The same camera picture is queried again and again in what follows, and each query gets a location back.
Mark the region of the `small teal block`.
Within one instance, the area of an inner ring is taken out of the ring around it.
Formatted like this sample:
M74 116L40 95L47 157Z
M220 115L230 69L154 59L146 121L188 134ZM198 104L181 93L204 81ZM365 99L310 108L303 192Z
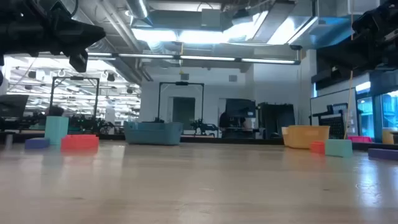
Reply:
M349 139L327 139L325 141L325 155L334 157L352 157L352 141Z

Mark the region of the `black computer monitor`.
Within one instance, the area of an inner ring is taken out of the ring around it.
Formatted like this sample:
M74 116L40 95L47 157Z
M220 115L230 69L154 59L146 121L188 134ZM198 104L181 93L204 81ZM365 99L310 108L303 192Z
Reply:
M255 118L256 103L247 99L227 99L226 113L235 118Z
M28 95L0 95L0 117L23 117Z

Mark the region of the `orange studded block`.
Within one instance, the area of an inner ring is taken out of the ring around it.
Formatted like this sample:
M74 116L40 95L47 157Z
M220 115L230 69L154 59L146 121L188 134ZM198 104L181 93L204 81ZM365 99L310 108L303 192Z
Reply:
M99 146L95 134L68 134L61 140L61 150L91 150Z
M316 154L325 154L325 142L324 141L313 141L310 144L310 151Z

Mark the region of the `rectangular metal duct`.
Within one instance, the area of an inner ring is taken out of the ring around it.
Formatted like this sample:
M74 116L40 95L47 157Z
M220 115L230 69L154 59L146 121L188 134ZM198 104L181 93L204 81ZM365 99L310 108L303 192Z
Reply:
M290 17L297 26L290 45L318 49L351 34L351 0L295 0Z

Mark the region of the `long ceiling light bar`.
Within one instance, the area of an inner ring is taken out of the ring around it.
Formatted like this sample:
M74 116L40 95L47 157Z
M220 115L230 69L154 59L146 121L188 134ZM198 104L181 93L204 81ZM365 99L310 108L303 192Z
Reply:
M239 57L214 57L214 56L196 56L196 55L166 55L166 54L119 54L119 53L95 53L89 52L89 57L111 57L111 58L148 58L148 59L166 59L166 60L207 60L216 62L238 62L238 63L264 63L264 64L282 64L298 65L299 60L282 60L271 58L239 58Z

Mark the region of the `black frame robot station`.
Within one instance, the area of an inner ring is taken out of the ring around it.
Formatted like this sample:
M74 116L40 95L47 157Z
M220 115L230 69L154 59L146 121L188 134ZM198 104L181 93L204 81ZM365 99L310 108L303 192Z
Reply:
M161 106L161 93L162 93L162 85L164 84L171 84L176 86L189 86L189 85L199 85L201 86L201 119L203 120L203 112L204 112L204 93L205 93L205 84L204 83L190 83L190 82L160 82L159 83L159 90L158 90L158 104L157 104L157 119L160 119L160 106Z
M96 95L95 95L95 104L93 107L93 115L91 117L92 122L95 123L96 121L96 114L97 114L97 107L98 107L98 98L99 98L99 93L100 93L100 79L99 78L90 78L90 77L83 77L83 76L71 76L71 77L60 77L60 76L56 76L56 77L52 77L52 85L51 85L51 92L50 92L50 103L49 103L49 111L52 110L52 106L53 106L53 98L54 98L54 91L56 89L56 87L58 87L59 85L61 85L63 83L64 80L69 79L69 80L74 80L74 81L83 81L83 80L95 80L96 81L96 85L94 86L96 88Z

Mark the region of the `black pegboard rack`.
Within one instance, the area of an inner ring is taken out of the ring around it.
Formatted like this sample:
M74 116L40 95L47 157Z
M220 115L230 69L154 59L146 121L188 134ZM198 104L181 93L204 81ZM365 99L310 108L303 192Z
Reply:
M319 126L330 127L329 138L343 139L345 135L345 112L347 109L347 103L327 105L326 111L309 116L310 124L313 124L312 119L316 118Z

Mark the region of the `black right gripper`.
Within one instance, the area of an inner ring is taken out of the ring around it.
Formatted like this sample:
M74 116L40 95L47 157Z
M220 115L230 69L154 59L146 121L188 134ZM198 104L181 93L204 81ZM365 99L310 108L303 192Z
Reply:
M387 0L366 11L352 28L356 33L376 32L373 57L377 69L398 70L398 0Z

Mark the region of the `yellow container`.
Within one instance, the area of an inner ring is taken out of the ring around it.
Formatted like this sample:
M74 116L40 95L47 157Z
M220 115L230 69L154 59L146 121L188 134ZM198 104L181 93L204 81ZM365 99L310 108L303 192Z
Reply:
M382 129L382 143L383 144L394 144L394 137L392 132L398 131L397 128L383 128Z

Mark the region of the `yellow plastic bin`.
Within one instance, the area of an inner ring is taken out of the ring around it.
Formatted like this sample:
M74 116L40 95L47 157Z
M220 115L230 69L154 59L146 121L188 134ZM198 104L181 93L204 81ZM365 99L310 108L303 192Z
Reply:
M294 149L309 149L314 141L329 139L329 126L291 125L282 127L284 144Z

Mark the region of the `grey door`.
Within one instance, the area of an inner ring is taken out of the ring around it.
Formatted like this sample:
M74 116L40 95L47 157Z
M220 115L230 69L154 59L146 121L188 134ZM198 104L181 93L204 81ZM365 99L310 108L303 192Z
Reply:
M183 124L183 130L191 130L195 119L195 98L175 97L173 99L172 121Z

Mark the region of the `purple block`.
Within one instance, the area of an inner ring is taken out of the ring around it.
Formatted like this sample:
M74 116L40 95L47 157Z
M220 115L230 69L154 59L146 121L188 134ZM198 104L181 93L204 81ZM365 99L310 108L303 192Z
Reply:
M392 149L368 149L368 156L374 159L398 161L398 150Z
M26 149L44 149L49 147L50 140L47 138L32 138L25 141Z

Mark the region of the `teal plastic bin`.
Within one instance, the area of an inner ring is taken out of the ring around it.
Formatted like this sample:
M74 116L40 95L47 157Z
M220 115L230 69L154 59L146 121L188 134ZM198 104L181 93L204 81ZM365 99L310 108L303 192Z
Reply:
M176 146L182 133L182 123L124 122L124 135L129 144Z

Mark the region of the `grey ceiling box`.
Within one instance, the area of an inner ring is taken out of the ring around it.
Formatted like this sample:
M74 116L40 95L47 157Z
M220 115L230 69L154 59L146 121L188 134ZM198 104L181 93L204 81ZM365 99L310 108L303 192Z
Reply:
M221 25L221 11L219 9L202 9L201 26L218 28Z

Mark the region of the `large teal block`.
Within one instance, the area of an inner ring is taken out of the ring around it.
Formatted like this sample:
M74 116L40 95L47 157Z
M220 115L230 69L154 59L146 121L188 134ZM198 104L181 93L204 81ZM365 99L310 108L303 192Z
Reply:
M45 138L50 145L59 145L68 134L69 118L64 116L48 116L45 124Z

